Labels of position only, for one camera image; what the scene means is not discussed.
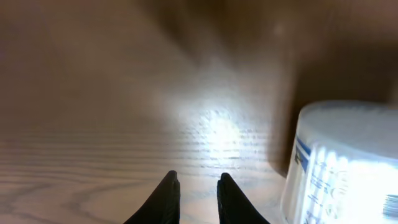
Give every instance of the wooden table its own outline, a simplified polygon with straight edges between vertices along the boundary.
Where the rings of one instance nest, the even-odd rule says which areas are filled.
[[[266,26],[261,54],[220,60],[210,35],[182,24],[193,39],[170,37],[132,1],[3,0],[0,15],[1,223],[122,223],[173,169],[181,223],[218,223],[216,183],[229,172],[278,224],[297,110],[328,98],[387,101],[393,83],[362,66],[394,64],[379,60],[389,54],[346,57],[343,45],[331,59],[315,41],[324,36],[305,29],[298,55],[321,66],[296,67],[278,23]],[[249,36],[238,39],[256,46]],[[345,76],[352,58],[363,69]]]

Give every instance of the white container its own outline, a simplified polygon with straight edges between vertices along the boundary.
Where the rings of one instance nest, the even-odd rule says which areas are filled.
[[[306,106],[280,210],[288,224],[398,223],[398,111],[360,101]]]

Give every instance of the white lid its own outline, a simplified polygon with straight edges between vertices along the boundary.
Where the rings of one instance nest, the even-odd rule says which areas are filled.
[[[383,105],[361,101],[314,103],[302,110],[297,131],[300,129],[344,151],[394,163],[398,160],[398,110]]]

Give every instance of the barcode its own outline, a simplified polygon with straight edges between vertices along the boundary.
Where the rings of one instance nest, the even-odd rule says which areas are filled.
[[[398,218],[398,195],[387,195],[383,215],[386,219]]]

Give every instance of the brown wooden surface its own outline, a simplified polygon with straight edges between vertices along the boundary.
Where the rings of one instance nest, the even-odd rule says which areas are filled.
[[[300,107],[392,99],[392,1],[148,2],[0,1],[1,223],[122,223],[174,169],[181,223],[229,172],[278,224]]]

